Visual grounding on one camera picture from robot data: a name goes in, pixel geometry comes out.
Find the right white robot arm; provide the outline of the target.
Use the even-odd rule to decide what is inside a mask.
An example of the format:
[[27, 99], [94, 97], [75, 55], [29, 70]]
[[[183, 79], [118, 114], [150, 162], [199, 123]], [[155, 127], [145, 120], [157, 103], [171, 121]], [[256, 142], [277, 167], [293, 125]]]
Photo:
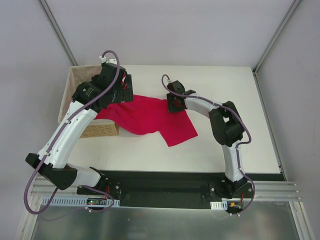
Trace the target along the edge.
[[178, 80], [168, 80], [164, 87], [168, 90], [166, 97], [170, 113], [191, 110], [209, 119], [213, 137], [222, 147], [225, 162], [224, 181], [215, 187], [215, 193], [227, 199], [237, 197], [248, 182], [240, 153], [243, 133], [248, 133], [248, 129], [235, 104], [231, 101], [216, 103], [198, 96], [194, 90], [186, 91]]

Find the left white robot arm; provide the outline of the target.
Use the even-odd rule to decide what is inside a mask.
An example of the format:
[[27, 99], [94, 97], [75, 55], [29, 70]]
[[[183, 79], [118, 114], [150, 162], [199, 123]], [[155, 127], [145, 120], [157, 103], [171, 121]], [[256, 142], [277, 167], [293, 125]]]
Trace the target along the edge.
[[88, 186], [94, 194], [102, 194], [106, 188], [102, 174], [93, 167], [68, 164], [68, 159], [86, 127], [102, 109], [133, 99], [132, 76], [122, 66], [103, 63], [99, 74], [77, 86], [62, 122], [47, 144], [38, 153], [29, 153], [25, 161], [59, 190]]

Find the magenta t shirt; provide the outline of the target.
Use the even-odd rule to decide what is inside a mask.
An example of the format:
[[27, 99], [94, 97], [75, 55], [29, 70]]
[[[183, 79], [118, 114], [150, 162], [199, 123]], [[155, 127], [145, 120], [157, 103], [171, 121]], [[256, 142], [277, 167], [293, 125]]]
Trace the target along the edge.
[[135, 95], [133, 101], [110, 104], [95, 118], [111, 120], [135, 135], [159, 132], [168, 147], [198, 136], [187, 112], [170, 113], [166, 99]]

